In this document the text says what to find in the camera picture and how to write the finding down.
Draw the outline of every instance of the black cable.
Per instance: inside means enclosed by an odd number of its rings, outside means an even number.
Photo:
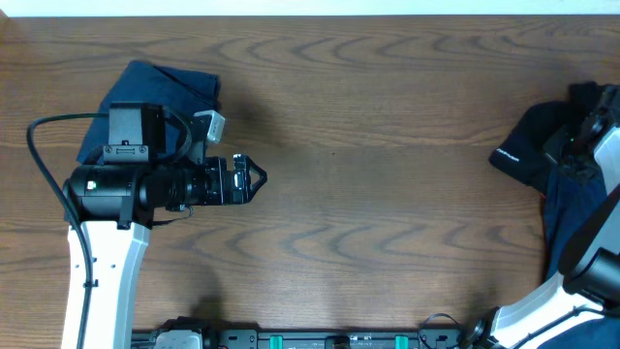
[[[181,113],[174,111],[169,107],[164,107],[164,111],[169,112],[172,116],[176,117],[176,119],[181,122],[181,124],[185,128],[185,142],[183,142],[183,145],[180,146],[174,154],[157,159],[157,162],[160,164],[168,164],[180,160],[183,156],[185,156],[185,154],[187,154],[187,152],[190,150],[190,147],[192,146],[192,129],[190,127],[190,123],[188,123],[188,121],[185,119],[184,116],[181,115]]]
[[[453,317],[449,316],[449,315],[448,315],[448,314],[446,314],[446,313],[436,313],[436,314],[433,314],[433,315],[431,315],[431,316],[427,317],[427,318],[426,318],[426,320],[424,320],[424,321],[421,323],[421,325],[419,325],[419,329],[420,329],[420,330],[423,330],[423,329],[424,329],[424,327],[425,327],[426,325],[428,325],[428,323],[429,323],[429,322],[433,321],[434,319],[437,319],[438,317],[445,317],[445,318],[449,318],[449,319],[451,319],[451,320],[452,320],[452,322],[453,322],[453,323],[456,325],[456,327],[458,328],[458,330],[461,332],[461,334],[460,334],[460,335],[463,335],[463,330],[464,330],[464,329],[463,329],[463,327],[462,327],[462,326],[458,323],[458,321],[454,320],[454,318],[453,318]],[[431,348],[431,347],[430,347],[430,345],[428,345],[428,343],[426,343],[426,340],[425,340],[424,338],[421,338],[421,339],[420,339],[420,341],[422,342],[422,344],[424,344],[424,346],[426,347],[426,349],[433,349],[433,348]],[[458,343],[457,343],[457,344],[455,344],[455,345],[452,345],[451,347],[448,347],[448,349],[456,349],[456,348],[458,348]]]
[[[541,334],[543,334],[543,333],[553,329],[554,327],[562,324],[563,322],[569,320],[570,318],[572,318],[574,316],[578,316],[582,312],[591,312],[591,313],[603,315],[603,316],[610,317],[610,318],[619,318],[620,319],[620,313],[606,311],[606,310],[592,309],[592,308],[589,308],[589,307],[585,307],[585,305],[583,305],[583,306],[574,308],[572,311],[568,312],[567,314],[565,314],[563,316],[560,316],[556,320],[548,323],[547,325],[545,325],[544,327],[538,329],[534,333],[528,333],[528,335],[525,338],[523,338],[520,341],[518,341],[513,346],[512,349],[518,349],[518,348],[522,347],[528,341],[530,341],[530,340],[536,338],[537,336],[539,336],[539,335],[541,335]]]
[[[187,206],[187,208],[189,208],[190,213],[186,215],[185,217],[174,218],[174,219],[169,219],[165,221],[155,221],[153,222],[153,227],[161,227],[161,226],[169,225],[172,222],[176,222],[177,220],[190,218],[191,216],[194,215],[194,208],[191,206]]]
[[[84,346],[84,336],[86,333],[86,321],[88,319],[88,308],[90,306],[90,295],[93,287],[93,265],[92,259],[90,255],[90,248],[88,247],[88,243],[86,242],[86,236],[80,227],[80,222],[78,218],[78,213],[74,208],[73,204],[67,200],[62,190],[54,180],[53,176],[47,169],[46,165],[41,160],[41,156],[37,151],[34,144],[34,133],[35,128],[41,124],[48,123],[51,121],[60,121],[60,120],[71,120],[71,119],[79,119],[79,118],[91,118],[91,117],[108,117],[107,114],[99,114],[99,113],[85,113],[85,114],[67,114],[67,115],[58,115],[51,117],[44,117],[38,120],[35,120],[33,123],[28,126],[28,131],[26,132],[26,141],[28,142],[28,149],[30,150],[30,154],[34,159],[35,163],[41,170],[43,177],[46,179],[47,184],[51,187],[51,190],[60,201],[60,204],[65,209],[67,213],[67,217],[69,218],[69,223],[74,228],[77,234],[77,239],[79,240],[79,245],[81,246],[81,251],[84,257],[84,266],[85,266],[85,274],[86,279],[84,280],[84,301],[81,309],[81,317],[79,319],[79,331],[77,333],[77,348],[81,349]]]

